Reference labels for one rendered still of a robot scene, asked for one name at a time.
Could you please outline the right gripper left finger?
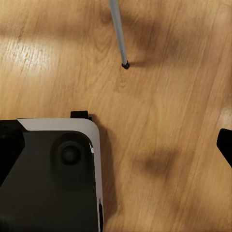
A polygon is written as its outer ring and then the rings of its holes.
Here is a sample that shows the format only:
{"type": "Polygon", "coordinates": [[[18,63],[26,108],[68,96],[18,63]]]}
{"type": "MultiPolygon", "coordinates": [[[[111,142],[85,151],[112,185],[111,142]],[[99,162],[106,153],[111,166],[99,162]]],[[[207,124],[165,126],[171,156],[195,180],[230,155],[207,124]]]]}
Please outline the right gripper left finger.
{"type": "Polygon", "coordinates": [[[21,129],[0,134],[0,186],[25,148],[21,129]]]}

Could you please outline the camera tripod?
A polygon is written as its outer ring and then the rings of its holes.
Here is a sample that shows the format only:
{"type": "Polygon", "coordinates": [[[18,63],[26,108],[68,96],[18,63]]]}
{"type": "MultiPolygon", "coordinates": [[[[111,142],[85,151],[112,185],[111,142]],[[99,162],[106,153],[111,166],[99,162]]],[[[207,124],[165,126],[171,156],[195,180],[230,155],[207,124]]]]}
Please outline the camera tripod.
{"type": "Polygon", "coordinates": [[[120,19],[120,13],[119,13],[119,7],[118,7],[118,1],[117,0],[108,0],[111,14],[113,18],[113,23],[116,31],[116,36],[118,40],[118,45],[121,53],[122,58],[122,67],[125,69],[128,69],[130,67],[129,62],[127,60],[126,55],[126,49],[124,44],[124,37],[123,37],[123,31],[122,31],[122,25],[121,25],[121,19],[120,19]]]}

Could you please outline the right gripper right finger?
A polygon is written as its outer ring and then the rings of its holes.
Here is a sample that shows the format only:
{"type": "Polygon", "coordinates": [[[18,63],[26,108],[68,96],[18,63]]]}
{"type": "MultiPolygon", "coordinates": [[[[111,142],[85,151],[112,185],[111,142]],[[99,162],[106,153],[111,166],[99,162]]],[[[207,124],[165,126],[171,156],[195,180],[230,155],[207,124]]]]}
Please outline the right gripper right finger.
{"type": "Polygon", "coordinates": [[[222,128],[217,138],[217,147],[232,167],[232,130],[222,128]]]}

